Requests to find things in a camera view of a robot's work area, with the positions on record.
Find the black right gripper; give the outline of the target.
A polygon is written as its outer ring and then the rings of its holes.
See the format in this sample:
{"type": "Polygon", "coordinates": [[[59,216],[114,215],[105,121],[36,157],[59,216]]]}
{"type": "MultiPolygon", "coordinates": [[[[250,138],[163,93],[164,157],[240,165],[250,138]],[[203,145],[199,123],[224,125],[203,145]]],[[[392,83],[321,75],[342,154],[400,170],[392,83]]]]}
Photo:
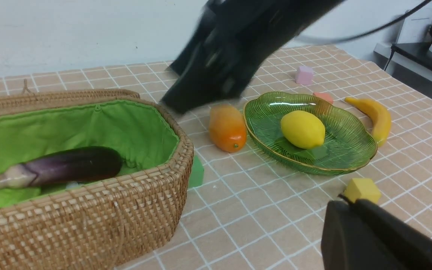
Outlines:
{"type": "Polygon", "coordinates": [[[170,65],[176,82],[161,98],[175,114],[241,97],[262,62],[276,50],[271,43],[271,9],[231,16],[204,7],[199,24],[170,65]]]}

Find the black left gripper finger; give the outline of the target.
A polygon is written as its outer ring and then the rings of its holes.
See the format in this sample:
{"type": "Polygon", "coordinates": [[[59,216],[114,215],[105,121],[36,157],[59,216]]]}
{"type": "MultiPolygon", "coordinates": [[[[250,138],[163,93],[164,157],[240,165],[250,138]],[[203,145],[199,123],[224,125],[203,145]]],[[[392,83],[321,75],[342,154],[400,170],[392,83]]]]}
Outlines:
{"type": "Polygon", "coordinates": [[[432,270],[432,239],[367,199],[327,203],[326,270],[432,270]]]}

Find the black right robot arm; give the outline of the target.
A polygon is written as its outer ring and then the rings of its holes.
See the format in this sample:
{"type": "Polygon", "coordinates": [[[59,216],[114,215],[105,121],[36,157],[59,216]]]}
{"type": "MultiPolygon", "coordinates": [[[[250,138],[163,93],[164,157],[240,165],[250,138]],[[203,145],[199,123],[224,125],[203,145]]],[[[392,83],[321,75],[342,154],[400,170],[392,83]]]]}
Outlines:
{"type": "Polygon", "coordinates": [[[209,0],[185,48],[171,63],[176,82],[160,100],[185,113],[240,99],[262,63],[341,4],[340,0],[209,0]]]}

